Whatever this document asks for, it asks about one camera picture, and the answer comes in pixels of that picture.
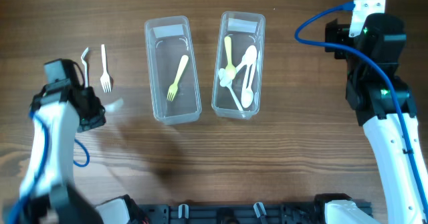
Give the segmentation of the white spoon vertical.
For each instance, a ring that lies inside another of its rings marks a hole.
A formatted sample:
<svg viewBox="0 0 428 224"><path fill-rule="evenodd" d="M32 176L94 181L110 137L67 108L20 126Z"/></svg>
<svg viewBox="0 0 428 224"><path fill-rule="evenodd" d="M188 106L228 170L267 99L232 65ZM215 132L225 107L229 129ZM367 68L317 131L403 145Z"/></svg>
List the white spoon vertical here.
<svg viewBox="0 0 428 224"><path fill-rule="evenodd" d="M247 48L246 52L245 52L245 59L246 59L246 64L248 66L250 66L251 64L253 64L256 59L257 59L257 48L254 45L251 45Z"/></svg>

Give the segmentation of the yellow plastic spoon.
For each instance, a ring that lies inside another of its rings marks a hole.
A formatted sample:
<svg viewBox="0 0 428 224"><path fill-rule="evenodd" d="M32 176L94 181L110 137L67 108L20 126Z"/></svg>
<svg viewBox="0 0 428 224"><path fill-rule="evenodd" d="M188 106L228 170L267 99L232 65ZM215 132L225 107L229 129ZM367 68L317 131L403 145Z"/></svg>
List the yellow plastic spoon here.
<svg viewBox="0 0 428 224"><path fill-rule="evenodd" d="M233 80L236 76L236 68L232 62L231 38L229 36L226 36L224 38L224 44L225 44L225 51L226 51L226 56L227 56L227 66L225 68L225 72L227 74L227 77L230 80Z"/></svg>

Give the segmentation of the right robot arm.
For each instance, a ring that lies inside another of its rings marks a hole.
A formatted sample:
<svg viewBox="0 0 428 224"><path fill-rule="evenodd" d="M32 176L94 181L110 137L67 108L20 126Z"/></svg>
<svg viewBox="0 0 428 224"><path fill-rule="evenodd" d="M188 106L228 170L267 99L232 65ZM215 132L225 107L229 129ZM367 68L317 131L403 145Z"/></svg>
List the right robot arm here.
<svg viewBox="0 0 428 224"><path fill-rule="evenodd" d="M427 169L418 137L417 108L409 86L396 75L399 57L405 47L405 24L386 13L369 15L359 36L351 37L350 25L331 21L325 27L329 44L344 44L370 58L391 81L399 105L375 69L362 58L341 49L327 47L338 60L348 64L345 98L356 112L374 152L387 203L389 223L426 223L417 183L416 167L423 187L427 186ZM412 165L409 157L413 156Z"/></svg>

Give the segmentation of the bent white plastic fork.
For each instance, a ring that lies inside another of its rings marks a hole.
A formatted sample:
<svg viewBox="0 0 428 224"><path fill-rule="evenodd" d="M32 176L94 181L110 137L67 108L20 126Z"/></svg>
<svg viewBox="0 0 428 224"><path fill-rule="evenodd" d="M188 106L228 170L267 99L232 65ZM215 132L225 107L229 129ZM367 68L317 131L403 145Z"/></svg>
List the bent white plastic fork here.
<svg viewBox="0 0 428 224"><path fill-rule="evenodd" d="M81 55L81 62L84 66L84 85L86 88L89 86L88 63L86 61L86 56L88 55L89 51L90 49L87 47Z"/></svg>

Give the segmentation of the white spoon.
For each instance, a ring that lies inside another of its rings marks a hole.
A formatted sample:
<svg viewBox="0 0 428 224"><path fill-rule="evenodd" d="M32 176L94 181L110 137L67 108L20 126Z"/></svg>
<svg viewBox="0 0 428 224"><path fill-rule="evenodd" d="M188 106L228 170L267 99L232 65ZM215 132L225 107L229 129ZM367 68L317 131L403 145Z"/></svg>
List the white spoon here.
<svg viewBox="0 0 428 224"><path fill-rule="evenodd" d="M244 55L241 59L240 64L236 67L236 73L238 73L244 66L247 65L247 57ZM230 75L226 74L225 68L220 68L218 73L220 79L220 86L225 87L229 82L232 82L236 75L231 78Z"/></svg>
<svg viewBox="0 0 428 224"><path fill-rule="evenodd" d="M244 79L243 79L243 88L241 91L241 104L244 108L248 108L253 102L253 90L251 89L253 78L255 75L256 62L253 62L251 65L248 65Z"/></svg>
<svg viewBox="0 0 428 224"><path fill-rule="evenodd" d="M229 78L229 76L226 74L226 71L224 68L220 68L218 71L218 76L220 79L220 86L226 87L229 89L231 96L235 102L235 105L237 106L237 109L239 111L243 111L242 105L240 104L239 100L237 99L237 96L235 95L235 92L233 91L231 85L232 85L232 79Z"/></svg>

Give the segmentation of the cream plastic fork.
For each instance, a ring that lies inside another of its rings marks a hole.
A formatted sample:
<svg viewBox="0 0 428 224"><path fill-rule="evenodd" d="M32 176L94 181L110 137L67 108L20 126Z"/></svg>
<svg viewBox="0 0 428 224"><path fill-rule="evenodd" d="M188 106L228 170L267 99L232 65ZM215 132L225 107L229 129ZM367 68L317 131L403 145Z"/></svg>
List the cream plastic fork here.
<svg viewBox="0 0 428 224"><path fill-rule="evenodd" d="M167 100L170 102L172 102L174 100L174 98L177 94L178 83L181 79L181 76L182 76L186 66L187 66L188 60L189 60L188 55L183 55L180 59L174 82L169 86L168 93L167 93Z"/></svg>

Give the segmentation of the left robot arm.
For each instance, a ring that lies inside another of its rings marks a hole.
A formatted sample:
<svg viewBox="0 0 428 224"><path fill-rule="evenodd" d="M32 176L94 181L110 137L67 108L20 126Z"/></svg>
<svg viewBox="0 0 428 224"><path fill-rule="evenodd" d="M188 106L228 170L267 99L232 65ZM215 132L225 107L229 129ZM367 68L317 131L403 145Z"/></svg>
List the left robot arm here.
<svg viewBox="0 0 428 224"><path fill-rule="evenodd" d="M76 190L73 167L76 134L103 126L105 109L91 87L80 83L72 60L44 65L47 84L33 97L30 162L6 223L39 223L50 211L58 223L136 223L127 197L90 204Z"/></svg>

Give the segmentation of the white fork diagonal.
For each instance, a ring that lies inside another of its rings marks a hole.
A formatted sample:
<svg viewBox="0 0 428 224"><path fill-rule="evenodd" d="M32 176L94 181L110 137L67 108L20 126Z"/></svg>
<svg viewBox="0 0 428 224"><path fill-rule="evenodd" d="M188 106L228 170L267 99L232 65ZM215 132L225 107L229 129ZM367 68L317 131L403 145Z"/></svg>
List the white fork diagonal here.
<svg viewBox="0 0 428 224"><path fill-rule="evenodd" d="M119 98L113 101L112 103L105 105L104 109L107 113L117 112L123 107L123 105L124 100L122 98Z"/></svg>

